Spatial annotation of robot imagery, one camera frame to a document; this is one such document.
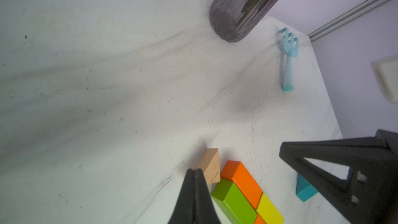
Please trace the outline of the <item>light blue toy fork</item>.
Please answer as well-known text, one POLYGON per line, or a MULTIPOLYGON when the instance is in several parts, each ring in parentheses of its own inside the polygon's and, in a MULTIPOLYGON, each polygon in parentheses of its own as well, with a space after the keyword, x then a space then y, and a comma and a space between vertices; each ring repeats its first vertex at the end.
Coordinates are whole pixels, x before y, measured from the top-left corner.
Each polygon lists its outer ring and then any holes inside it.
POLYGON ((293 59, 298 55, 300 39, 290 32, 288 28, 283 28, 278 33, 284 34, 284 50, 287 54, 283 76, 283 90, 290 92, 294 90, 293 59))

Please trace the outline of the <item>tan wooden triangle block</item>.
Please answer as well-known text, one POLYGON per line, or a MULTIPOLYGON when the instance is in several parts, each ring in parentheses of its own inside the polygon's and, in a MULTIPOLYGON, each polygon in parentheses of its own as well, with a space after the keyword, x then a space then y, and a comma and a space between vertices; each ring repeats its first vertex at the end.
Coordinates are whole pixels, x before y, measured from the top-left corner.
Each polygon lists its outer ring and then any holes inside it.
POLYGON ((220 182, 220 160, 219 149, 209 148, 202 155, 195 169, 203 171, 206 183, 208 185, 220 182))

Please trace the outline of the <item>yellow rectangular block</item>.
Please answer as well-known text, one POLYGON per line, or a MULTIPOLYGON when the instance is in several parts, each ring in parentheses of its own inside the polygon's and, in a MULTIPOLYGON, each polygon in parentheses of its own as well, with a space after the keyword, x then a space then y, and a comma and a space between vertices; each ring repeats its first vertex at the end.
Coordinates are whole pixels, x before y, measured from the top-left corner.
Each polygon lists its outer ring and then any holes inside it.
POLYGON ((284 223, 283 215, 265 193, 261 195, 256 212, 266 224, 284 223))

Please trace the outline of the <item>orange block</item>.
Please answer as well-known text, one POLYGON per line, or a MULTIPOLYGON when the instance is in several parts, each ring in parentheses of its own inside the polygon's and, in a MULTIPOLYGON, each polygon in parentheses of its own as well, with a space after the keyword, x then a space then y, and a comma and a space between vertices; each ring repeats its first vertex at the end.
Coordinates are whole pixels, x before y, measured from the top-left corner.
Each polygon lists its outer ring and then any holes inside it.
POLYGON ((263 191, 242 162, 227 161, 220 175, 233 181, 254 209, 258 207, 263 191))
POLYGON ((254 224, 266 224, 266 222, 262 219, 262 217, 259 214, 257 214, 254 224))

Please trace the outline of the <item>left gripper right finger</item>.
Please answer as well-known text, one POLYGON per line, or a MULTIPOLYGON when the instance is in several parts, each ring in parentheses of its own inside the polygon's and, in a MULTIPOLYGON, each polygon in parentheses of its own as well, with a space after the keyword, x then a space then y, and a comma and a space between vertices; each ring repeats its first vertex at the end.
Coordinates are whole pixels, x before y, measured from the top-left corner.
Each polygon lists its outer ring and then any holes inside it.
POLYGON ((195 223, 220 224, 201 169, 195 170, 195 223))

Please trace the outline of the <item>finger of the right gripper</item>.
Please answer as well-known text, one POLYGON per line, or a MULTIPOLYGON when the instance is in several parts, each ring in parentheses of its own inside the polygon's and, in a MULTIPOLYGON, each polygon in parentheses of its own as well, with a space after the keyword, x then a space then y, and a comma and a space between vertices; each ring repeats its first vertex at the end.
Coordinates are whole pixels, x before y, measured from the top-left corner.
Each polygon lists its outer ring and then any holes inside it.
POLYGON ((280 158, 351 224, 398 222, 398 135, 283 142, 280 158))

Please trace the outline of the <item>dark ribbed glass vase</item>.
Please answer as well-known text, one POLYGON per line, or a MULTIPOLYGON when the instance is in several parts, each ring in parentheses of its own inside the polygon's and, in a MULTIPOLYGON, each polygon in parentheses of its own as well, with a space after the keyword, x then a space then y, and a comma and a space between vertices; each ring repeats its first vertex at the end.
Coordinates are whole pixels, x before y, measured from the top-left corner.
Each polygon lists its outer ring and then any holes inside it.
POLYGON ((236 43, 245 38, 278 0, 214 0, 210 24, 223 40, 236 43))

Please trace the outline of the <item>teal block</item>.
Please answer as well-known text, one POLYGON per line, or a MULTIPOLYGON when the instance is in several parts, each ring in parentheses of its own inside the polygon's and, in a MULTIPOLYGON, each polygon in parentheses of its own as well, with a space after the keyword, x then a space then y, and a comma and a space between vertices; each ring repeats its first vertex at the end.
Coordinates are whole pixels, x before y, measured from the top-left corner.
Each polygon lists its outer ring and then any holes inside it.
POLYGON ((306 202, 314 195, 318 193, 318 190, 311 185, 304 177, 297 175, 296 182, 296 196, 302 201, 306 202))

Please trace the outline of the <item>green rectangular block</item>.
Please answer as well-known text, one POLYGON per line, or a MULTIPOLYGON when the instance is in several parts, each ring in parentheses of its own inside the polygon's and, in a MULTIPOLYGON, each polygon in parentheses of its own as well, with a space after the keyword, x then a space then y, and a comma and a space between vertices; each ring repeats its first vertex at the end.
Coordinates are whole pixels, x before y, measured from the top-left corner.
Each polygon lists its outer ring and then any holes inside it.
POLYGON ((231 224, 255 223, 256 211, 233 181, 222 178, 215 186, 211 197, 231 224))

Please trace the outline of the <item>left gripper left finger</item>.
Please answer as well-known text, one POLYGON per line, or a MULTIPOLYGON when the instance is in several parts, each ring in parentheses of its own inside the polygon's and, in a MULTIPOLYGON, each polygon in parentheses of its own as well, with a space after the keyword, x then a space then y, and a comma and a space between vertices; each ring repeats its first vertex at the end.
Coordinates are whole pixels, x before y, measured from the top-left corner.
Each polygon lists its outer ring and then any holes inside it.
POLYGON ((195 203, 195 172, 188 169, 182 187, 169 220, 169 224, 193 224, 195 203))

